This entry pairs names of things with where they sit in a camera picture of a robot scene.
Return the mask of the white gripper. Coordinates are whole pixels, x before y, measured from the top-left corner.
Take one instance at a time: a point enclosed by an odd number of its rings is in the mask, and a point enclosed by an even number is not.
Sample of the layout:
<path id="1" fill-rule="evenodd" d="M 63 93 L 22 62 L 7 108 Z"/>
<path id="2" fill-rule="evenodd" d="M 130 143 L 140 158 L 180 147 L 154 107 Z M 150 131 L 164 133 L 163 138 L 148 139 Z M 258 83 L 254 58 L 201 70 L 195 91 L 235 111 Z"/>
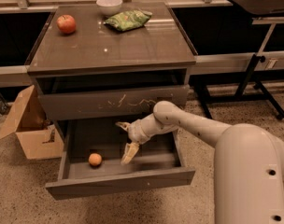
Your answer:
<path id="1" fill-rule="evenodd" d="M 139 145 L 142 145 L 150 140 L 149 126 L 150 123 L 147 119 L 138 119 L 131 124 L 129 122 L 118 121 L 116 126 L 128 131 L 128 136 L 132 143 L 125 145 L 124 154 L 121 158 L 121 164 L 129 164 L 135 154 L 139 150 Z"/>

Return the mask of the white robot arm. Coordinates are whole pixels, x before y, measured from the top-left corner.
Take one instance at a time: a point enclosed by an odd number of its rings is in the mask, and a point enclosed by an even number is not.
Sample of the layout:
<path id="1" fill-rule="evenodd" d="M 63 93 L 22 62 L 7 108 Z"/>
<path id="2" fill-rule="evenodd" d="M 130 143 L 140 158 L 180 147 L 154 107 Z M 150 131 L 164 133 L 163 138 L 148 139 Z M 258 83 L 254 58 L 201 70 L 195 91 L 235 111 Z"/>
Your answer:
<path id="1" fill-rule="evenodd" d="M 284 142 L 251 124 L 229 125 L 161 101 L 132 123 L 118 122 L 131 140 L 121 162 L 157 134 L 178 128 L 215 148 L 215 224 L 284 224 Z"/>

